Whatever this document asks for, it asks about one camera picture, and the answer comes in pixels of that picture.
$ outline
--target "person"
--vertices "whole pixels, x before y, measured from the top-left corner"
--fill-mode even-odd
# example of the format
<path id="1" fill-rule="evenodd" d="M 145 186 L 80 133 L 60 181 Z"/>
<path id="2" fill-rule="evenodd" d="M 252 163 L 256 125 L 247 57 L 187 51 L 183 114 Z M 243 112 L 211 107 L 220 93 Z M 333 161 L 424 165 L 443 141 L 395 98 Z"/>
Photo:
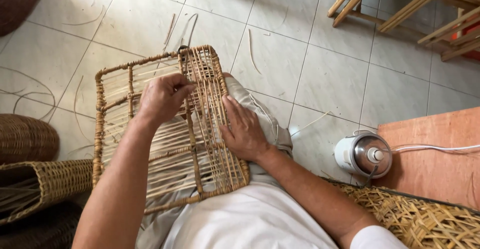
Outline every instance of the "person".
<path id="1" fill-rule="evenodd" d="M 141 249 L 406 248 L 368 211 L 297 164 L 288 131 L 224 75 L 229 95 L 222 102 L 230 126 L 220 130 L 228 149 L 250 162 L 250 184 L 145 219 L 150 143 L 195 89 L 181 74 L 154 79 L 87 201 L 73 249 L 134 248 L 141 223 Z"/>

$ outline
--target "weaving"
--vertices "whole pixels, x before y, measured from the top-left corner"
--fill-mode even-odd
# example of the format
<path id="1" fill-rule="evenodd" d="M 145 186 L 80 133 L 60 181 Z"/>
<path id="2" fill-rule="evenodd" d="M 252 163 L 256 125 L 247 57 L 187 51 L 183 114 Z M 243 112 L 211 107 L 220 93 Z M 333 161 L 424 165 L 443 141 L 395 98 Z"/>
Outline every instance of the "weaving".
<path id="1" fill-rule="evenodd" d="M 146 209 L 145 214 L 225 194 L 249 183 L 248 164 L 232 155 L 220 137 L 219 125 L 227 124 L 221 102 L 227 86 L 214 49 L 202 45 L 105 68 L 96 74 L 93 185 L 108 168 L 128 121 L 137 113 L 144 85 L 172 73 L 183 74 L 196 89 L 177 115 L 155 133 L 147 202 L 192 188 L 198 194 Z"/>

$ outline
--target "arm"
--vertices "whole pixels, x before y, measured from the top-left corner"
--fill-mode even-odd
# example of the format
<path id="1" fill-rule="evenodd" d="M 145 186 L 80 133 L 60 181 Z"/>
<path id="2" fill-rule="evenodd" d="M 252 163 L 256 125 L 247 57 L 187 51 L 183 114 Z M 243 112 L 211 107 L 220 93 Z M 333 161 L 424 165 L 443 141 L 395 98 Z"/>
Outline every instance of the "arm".
<path id="1" fill-rule="evenodd" d="M 82 212 L 73 249 L 134 248 L 147 195 L 148 156 L 155 131 L 178 112 L 195 87 L 181 74 L 150 81 L 109 167 Z"/>
<path id="2" fill-rule="evenodd" d="M 350 248 L 361 229 L 380 225 L 334 186 L 269 144 L 255 112 L 230 96 L 222 100 L 231 122 L 231 129 L 220 128 L 227 147 L 237 157 L 257 163 L 272 175 L 342 248 Z"/>

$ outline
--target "white t-shirt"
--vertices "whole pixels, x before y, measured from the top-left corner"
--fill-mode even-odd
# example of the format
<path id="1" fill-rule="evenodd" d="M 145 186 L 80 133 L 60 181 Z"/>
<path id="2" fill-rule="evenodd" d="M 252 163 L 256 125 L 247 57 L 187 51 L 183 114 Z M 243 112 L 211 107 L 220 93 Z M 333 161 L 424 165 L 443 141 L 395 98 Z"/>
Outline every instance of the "white t-shirt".
<path id="1" fill-rule="evenodd" d="M 173 224 L 164 248 L 325 248 L 332 238 L 286 192 L 251 183 L 232 193 L 206 199 L 184 212 Z M 360 230 L 350 249 L 405 249 L 380 226 Z"/>

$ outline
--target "knee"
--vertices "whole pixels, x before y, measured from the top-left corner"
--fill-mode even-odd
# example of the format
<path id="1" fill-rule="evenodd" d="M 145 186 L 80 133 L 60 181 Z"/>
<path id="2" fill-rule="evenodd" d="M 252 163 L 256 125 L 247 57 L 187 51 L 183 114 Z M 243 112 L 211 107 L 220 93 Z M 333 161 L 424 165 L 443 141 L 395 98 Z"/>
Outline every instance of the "knee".
<path id="1" fill-rule="evenodd" d="M 223 77 L 227 78 L 227 77 L 231 77 L 233 78 L 233 76 L 231 74 L 229 74 L 228 72 L 224 72 L 223 73 Z"/>

